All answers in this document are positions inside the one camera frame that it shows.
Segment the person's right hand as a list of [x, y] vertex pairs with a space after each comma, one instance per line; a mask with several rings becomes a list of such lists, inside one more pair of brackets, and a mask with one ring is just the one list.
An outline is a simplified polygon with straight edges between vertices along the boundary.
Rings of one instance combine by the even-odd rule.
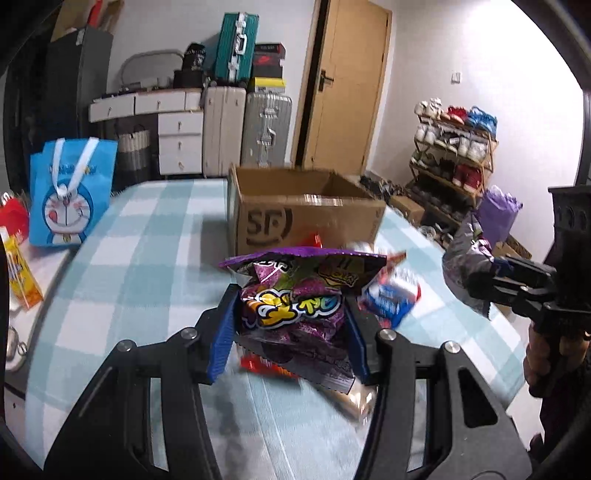
[[534, 398], [544, 398], [554, 381], [552, 365], [559, 355], [559, 338], [544, 334], [534, 322], [528, 330], [528, 344], [523, 370], [529, 394]]

